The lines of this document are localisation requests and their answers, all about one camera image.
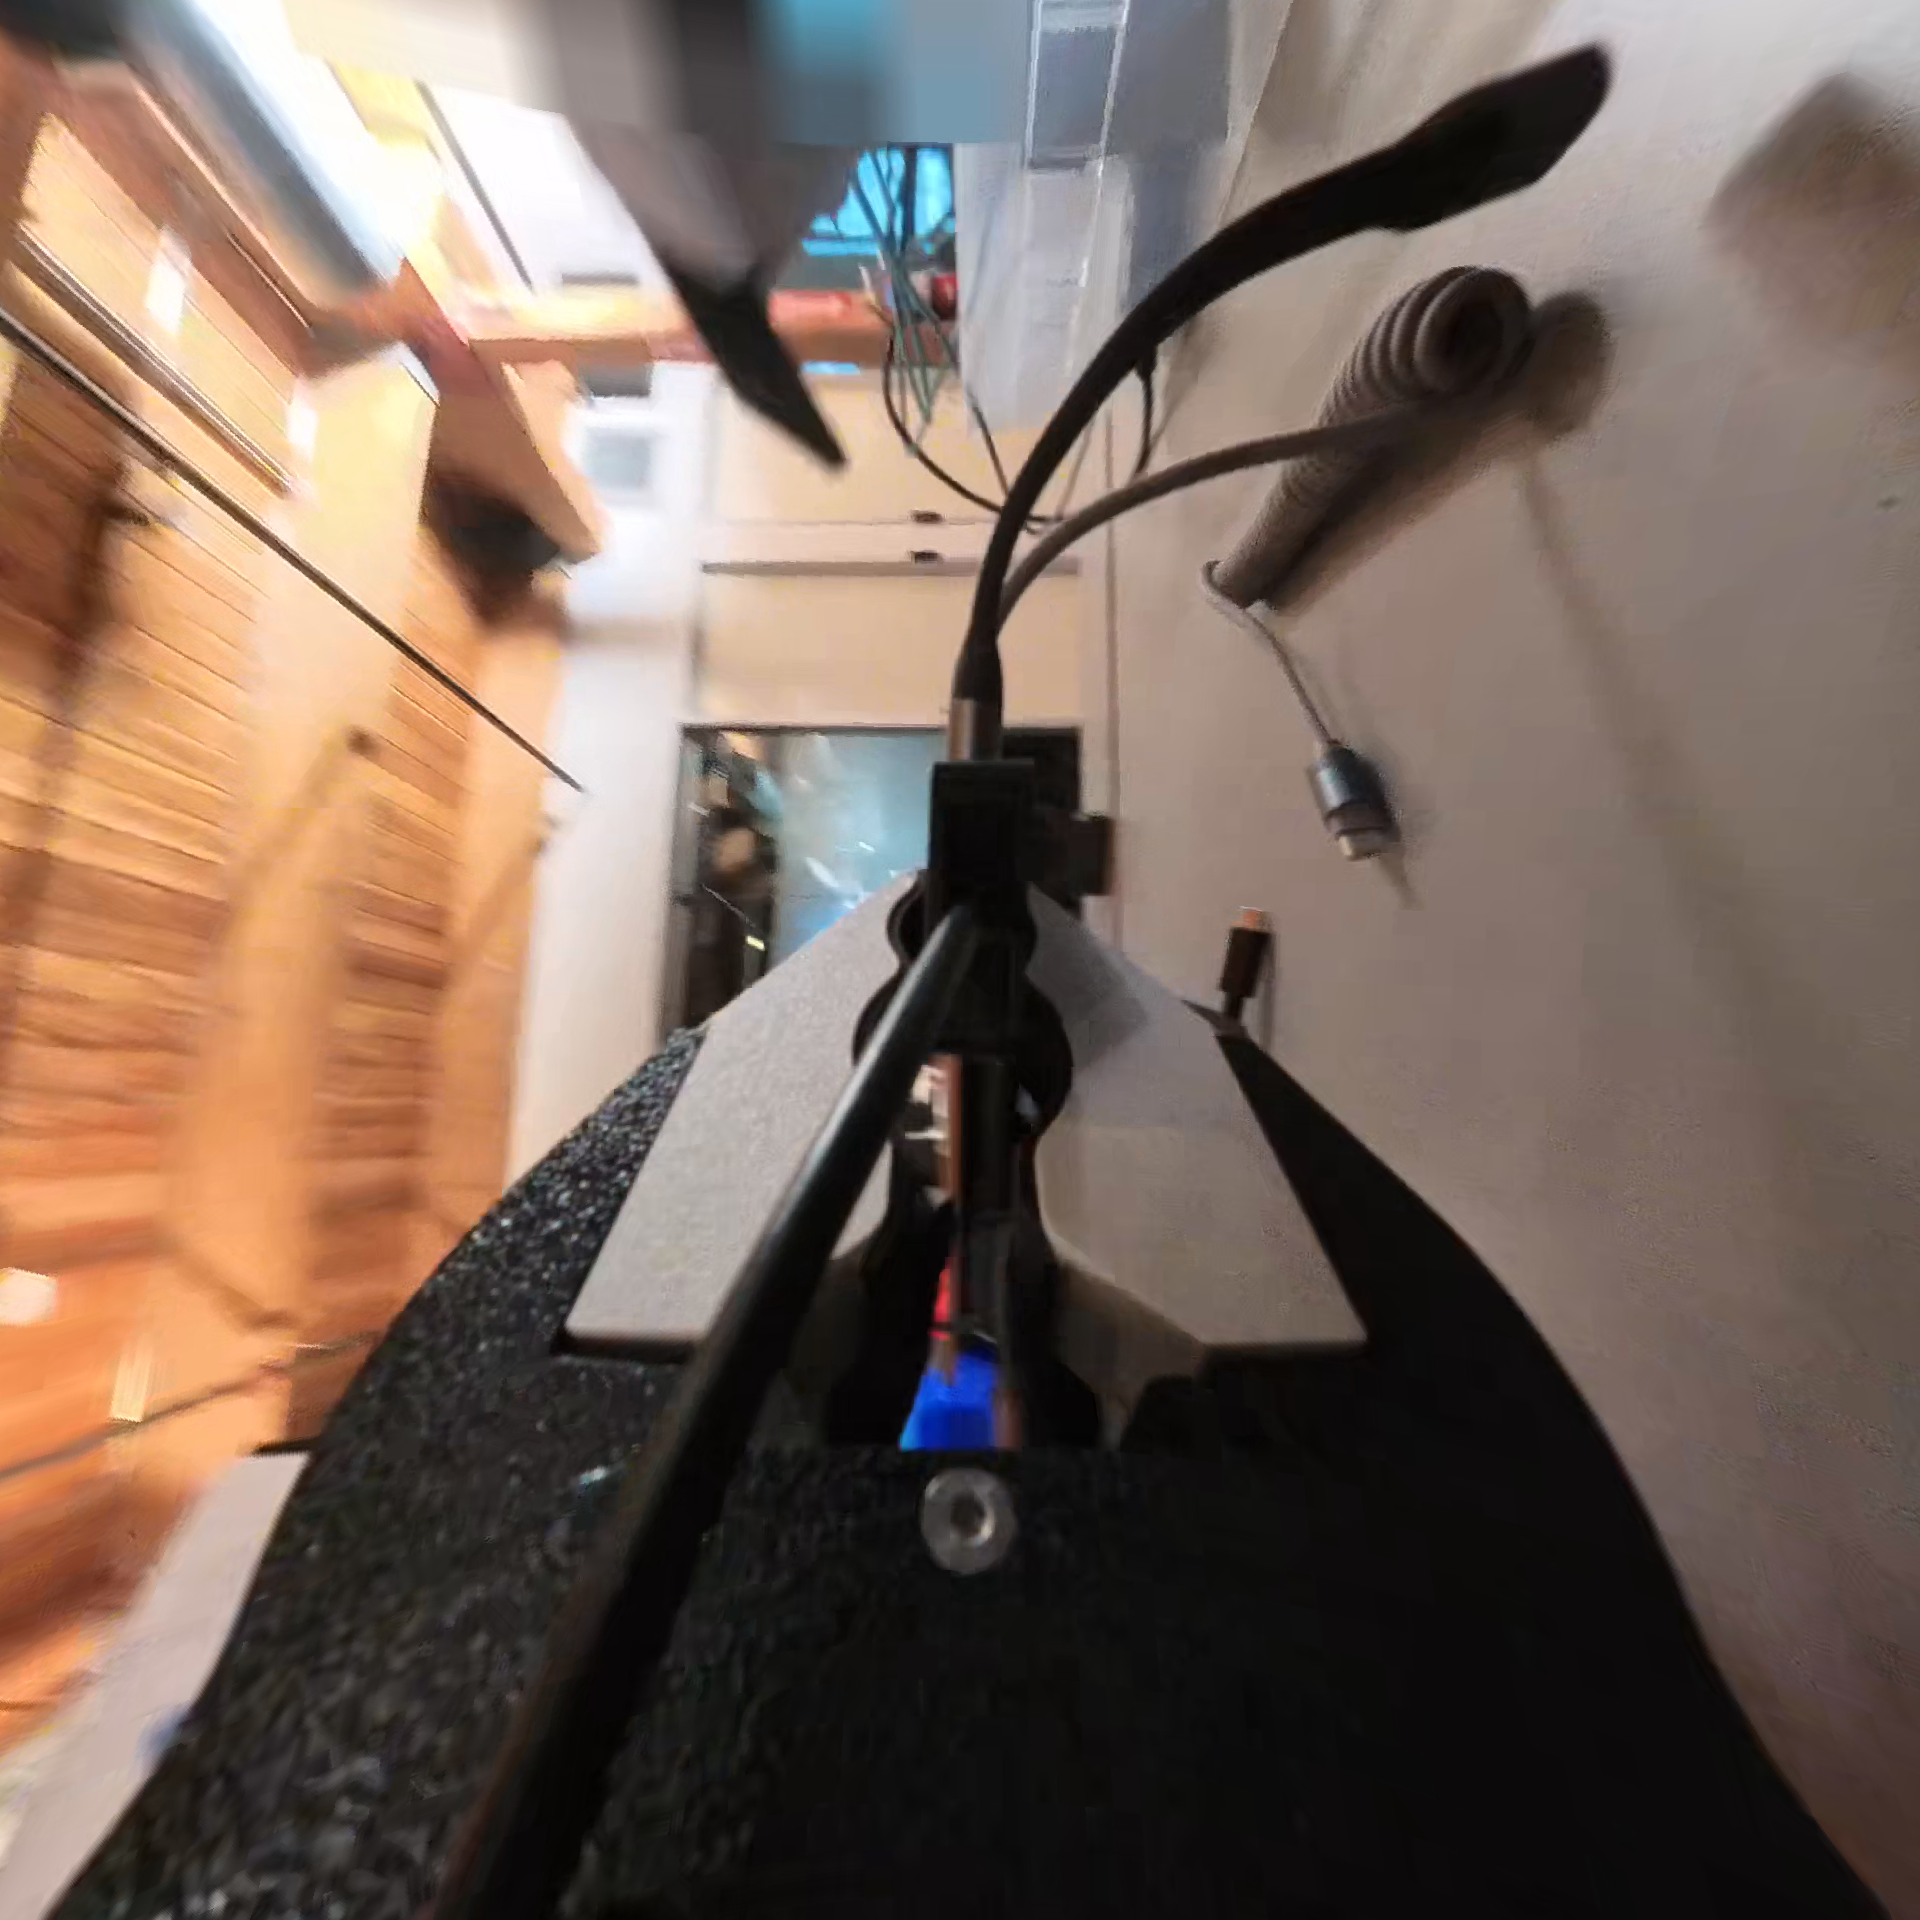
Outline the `black usb hub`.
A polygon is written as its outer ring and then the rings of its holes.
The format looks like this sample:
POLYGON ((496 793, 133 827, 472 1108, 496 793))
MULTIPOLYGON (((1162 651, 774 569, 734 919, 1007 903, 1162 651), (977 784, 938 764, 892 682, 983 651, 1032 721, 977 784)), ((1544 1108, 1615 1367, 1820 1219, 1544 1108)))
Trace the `black usb hub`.
POLYGON ((931 778, 925 945, 958 913, 974 946, 955 974, 939 1045, 958 1058, 1007 1058, 1027 995, 1038 926, 1027 903, 1035 781, 1024 760, 939 760, 931 778))

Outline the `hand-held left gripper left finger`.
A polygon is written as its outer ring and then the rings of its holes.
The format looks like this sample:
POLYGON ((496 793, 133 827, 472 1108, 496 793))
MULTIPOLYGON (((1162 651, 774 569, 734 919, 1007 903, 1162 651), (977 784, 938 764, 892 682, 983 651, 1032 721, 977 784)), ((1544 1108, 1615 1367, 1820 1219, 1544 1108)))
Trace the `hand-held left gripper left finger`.
POLYGON ((713 1014, 646 1163, 565 1321, 573 1350, 685 1356, 705 1342, 737 1272, 854 1068, 854 1029, 895 979, 878 896, 713 1014))

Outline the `black hanging pipe frame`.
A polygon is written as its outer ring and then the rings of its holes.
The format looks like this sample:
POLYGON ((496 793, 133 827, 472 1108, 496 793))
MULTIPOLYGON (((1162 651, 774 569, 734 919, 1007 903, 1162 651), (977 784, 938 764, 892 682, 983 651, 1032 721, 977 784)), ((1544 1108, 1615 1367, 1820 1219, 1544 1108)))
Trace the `black hanging pipe frame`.
POLYGON ((241 505, 225 488, 219 488, 202 468, 194 468, 179 449, 173 449, 162 436, 142 424, 122 403, 116 403, 99 380, 92 380, 77 363, 63 357, 52 342, 46 342, 33 328, 27 328, 10 307, 4 307, 4 339, 14 350, 22 350, 34 369, 65 382, 67 392, 84 400, 108 424, 145 458, 145 464, 161 468, 162 473, 186 482, 199 493, 211 509, 228 516, 244 535, 251 535, 263 552, 270 552, 285 569, 289 569, 299 580, 317 587, 333 609, 344 610, 359 627, 365 627, 375 639, 380 639, 397 661, 417 671, 425 679, 445 688, 461 709, 475 716, 489 733, 510 741, 519 753, 524 753, 544 778, 559 781, 576 798, 588 798, 588 786, 569 774, 559 760, 551 760, 531 737, 524 737, 503 712, 485 704, 470 685, 458 682, 437 661, 432 661, 421 646, 397 635, 389 622, 380 622, 365 602, 359 602, 349 587, 343 587, 333 575, 312 565, 297 547, 285 543, 262 516, 241 505))

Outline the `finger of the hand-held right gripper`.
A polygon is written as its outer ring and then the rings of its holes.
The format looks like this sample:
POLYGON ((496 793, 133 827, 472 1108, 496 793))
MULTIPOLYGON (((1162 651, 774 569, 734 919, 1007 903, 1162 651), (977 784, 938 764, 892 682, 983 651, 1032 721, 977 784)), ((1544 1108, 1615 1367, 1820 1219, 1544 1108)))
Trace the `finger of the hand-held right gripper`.
POLYGON ((853 179, 848 146, 786 136, 761 5, 559 5, 556 96, 637 223, 731 395, 842 468, 770 294, 853 179))

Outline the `white door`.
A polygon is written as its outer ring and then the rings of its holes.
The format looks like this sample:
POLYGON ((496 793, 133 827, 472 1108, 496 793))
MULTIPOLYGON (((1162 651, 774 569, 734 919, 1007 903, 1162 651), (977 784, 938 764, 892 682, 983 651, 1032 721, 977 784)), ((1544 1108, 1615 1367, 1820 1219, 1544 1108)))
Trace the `white door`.
POLYGON ((707 575, 967 575, 1032 443, 984 439, 953 387, 920 421, 878 371, 826 371, 813 400, 842 464, 826 468, 725 395, 699 552, 707 575))

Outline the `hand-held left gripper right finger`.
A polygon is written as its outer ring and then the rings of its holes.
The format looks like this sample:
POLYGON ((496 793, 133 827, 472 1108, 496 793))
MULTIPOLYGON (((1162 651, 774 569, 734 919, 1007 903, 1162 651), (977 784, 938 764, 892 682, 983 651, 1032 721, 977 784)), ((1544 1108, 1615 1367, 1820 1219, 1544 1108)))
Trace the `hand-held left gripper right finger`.
POLYGON ((1069 1061, 1035 1150, 1063 1366, 1127 1421, 1153 1381, 1217 1359, 1358 1353, 1358 1314, 1217 1033, 1052 897, 1027 903, 1027 984, 1069 1061))

